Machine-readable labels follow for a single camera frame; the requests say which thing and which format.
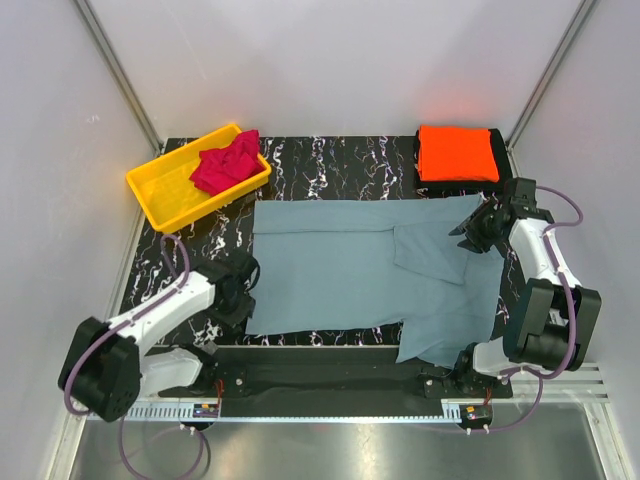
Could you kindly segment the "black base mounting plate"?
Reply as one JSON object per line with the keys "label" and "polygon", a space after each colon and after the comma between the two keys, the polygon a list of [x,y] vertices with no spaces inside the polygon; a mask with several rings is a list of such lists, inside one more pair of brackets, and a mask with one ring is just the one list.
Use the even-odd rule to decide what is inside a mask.
{"label": "black base mounting plate", "polygon": [[259,395],[273,388],[299,390],[409,390],[422,378],[453,387],[452,372],[421,360],[399,363],[395,347],[224,346],[213,354],[207,387],[172,388],[162,397],[212,398],[224,382],[239,387],[238,397]]}

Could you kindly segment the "aluminium corner post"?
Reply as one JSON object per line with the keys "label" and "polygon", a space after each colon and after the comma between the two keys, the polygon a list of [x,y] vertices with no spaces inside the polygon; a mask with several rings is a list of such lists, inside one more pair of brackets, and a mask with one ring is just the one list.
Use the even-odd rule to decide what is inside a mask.
{"label": "aluminium corner post", "polygon": [[71,4],[79,15],[87,33],[94,43],[116,87],[121,93],[130,113],[142,131],[153,153],[159,155],[164,145],[158,135],[149,115],[147,114],[139,96],[137,95],[129,76],[127,75],[105,28],[103,27],[90,1],[71,0]]}
{"label": "aluminium corner post", "polygon": [[524,109],[520,113],[511,133],[506,139],[506,146],[508,150],[513,150],[519,139],[522,137],[524,130],[533,118],[547,90],[551,87],[561,66],[568,57],[571,49],[575,45],[581,35],[581,32],[586,27],[598,5],[598,0],[581,0],[579,2],[540,78],[536,82]]}

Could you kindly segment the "blue-grey t shirt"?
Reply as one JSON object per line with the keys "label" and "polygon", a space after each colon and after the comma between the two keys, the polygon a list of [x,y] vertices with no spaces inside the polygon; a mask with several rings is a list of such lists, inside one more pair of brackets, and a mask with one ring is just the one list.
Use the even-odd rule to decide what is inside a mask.
{"label": "blue-grey t shirt", "polygon": [[453,230],[479,195],[417,200],[261,201],[261,274],[250,335],[400,324],[399,361],[452,366],[490,339],[503,259],[461,248]]}

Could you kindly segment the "aluminium frame rail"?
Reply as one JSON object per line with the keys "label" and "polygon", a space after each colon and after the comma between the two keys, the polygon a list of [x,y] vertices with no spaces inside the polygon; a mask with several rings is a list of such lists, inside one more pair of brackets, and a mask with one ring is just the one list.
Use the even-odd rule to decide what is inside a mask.
{"label": "aluminium frame rail", "polygon": [[510,404],[531,413],[535,404],[606,403],[609,397],[597,371],[589,368],[573,378],[558,377],[540,386],[536,377],[517,373],[507,385],[491,389],[491,397],[458,397],[453,387],[420,377],[403,391],[269,389],[259,395],[238,397],[239,387],[224,382],[224,391],[212,398],[138,400],[118,421],[227,423],[409,423],[458,424],[481,429],[491,424],[493,408]]}

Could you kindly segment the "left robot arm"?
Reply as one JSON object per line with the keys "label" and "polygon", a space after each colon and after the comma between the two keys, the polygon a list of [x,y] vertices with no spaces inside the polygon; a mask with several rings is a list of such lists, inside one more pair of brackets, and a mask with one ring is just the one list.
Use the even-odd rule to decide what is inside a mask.
{"label": "left robot arm", "polygon": [[229,326],[248,319],[255,308],[250,292],[260,273],[251,254],[234,250],[221,260],[184,272],[123,314],[108,321],[94,317],[82,321],[58,378],[67,410],[114,422],[141,397],[172,388],[186,388],[196,396],[208,394],[216,382],[212,354],[193,346],[174,346],[158,354],[151,350],[201,312]]}

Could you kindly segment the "red t shirt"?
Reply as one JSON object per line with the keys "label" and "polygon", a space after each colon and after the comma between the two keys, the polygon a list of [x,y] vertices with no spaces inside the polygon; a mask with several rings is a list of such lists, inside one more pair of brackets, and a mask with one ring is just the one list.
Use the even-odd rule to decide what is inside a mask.
{"label": "red t shirt", "polygon": [[242,132],[227,147],[201,151],[189,180],[210,196],[219,195],[264,170],[259,153],[259,132]]}

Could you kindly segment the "right aluminium corner post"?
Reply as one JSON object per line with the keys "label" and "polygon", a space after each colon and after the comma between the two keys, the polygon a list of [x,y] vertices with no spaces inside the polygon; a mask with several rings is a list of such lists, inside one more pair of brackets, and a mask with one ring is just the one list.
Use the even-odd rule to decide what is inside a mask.
{"label": "right aluminium corner post", "polygon": [[568,57],[571,49],[575,45],[581,35],[581,32],[586,27],[598,5],[598,0],[581,0],[579,2],[540,78],[536,82],[524,109],[520,113],[511,133],[506,139],[506,146],[508,150],[513,150],[519,139],[522,137],[524,130],[533,118],[547,90],[551,87],[561,66]]}

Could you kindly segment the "left aluminium corner post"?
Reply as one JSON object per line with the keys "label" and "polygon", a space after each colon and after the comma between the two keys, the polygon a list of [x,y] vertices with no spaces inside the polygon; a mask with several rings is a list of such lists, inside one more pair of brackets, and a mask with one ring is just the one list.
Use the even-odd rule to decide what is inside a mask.
{"label": "left aluminium corner post", "polygon": [[105,28],[103,27],[90,1],[71,0],[71,4],[79,15],[87,33],[94,43],[116,87],[121,93],[130,113],[142,131],[153,153],[159,155],[164,145],[158,135],[149,115],[147,114],[139,96],[137,95],[129,76],[127,75]]}

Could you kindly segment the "yellow plastic tray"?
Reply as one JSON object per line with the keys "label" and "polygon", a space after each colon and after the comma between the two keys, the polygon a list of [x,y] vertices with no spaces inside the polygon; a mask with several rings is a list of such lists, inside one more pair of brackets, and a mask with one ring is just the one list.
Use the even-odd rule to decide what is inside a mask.
{"label": "yellow plastic tray", "polygon": [[174,233],[265,185],[271,166],[260,153],[264,170],[216,195],[197,189],[189,180],[200,163],[199,153],[224,148],[242,132],[231,123],[130,170],[126,180],[154,230]]}

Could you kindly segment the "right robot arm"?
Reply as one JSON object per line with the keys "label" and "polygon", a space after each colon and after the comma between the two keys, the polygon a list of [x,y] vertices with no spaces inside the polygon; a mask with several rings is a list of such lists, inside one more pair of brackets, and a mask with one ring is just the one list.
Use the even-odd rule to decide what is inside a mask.
{"label": "right robot arm", "polygon": [[451,232],[459,247],[478,254],[507,241],[525,280],[503,335],[459,354],[452,381],[463,395],[486,393],[519,372],[552,380],[579,369],[586,356],[602,299],[568,267],[555,235],[561,225],[537,204],[541,188],[510,179],[500,198],[485,200]]}

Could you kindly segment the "folded black t shirt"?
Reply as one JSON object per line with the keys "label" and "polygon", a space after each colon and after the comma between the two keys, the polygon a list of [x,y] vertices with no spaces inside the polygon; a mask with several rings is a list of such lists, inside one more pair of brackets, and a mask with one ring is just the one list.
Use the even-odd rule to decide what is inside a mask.
{"label": "folded black t shirt", "polygon": [[489,192],[500,192],[504,188],[504,184],[507,180],[513,177],[513,172],[509,163],[507,148],[501,132],[498,129],[489,129],[491,133],[491,146],[493,149],[494,158],[499,171],[499,180],[496,183],[491,182],[477,182],[477,181],[458,181],[458,182],[423,182],[419,179],[417,171],[417,157],[419,151],[418,130],[416,131],[414,141],[415,152],[415,169],[414,174],[414,186],[418,189],[428,189],[433,191],[458,191],[458,190],[482,190]]}

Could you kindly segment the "folded orange t shirt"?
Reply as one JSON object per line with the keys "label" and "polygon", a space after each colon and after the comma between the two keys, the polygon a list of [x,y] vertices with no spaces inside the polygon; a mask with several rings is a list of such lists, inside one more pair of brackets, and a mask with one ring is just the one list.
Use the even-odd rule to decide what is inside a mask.
{"label": "folded orange t shirt", "polygon": [[421,125],[418,141],[423,182],[496,183],[500,178],[489,129]]}

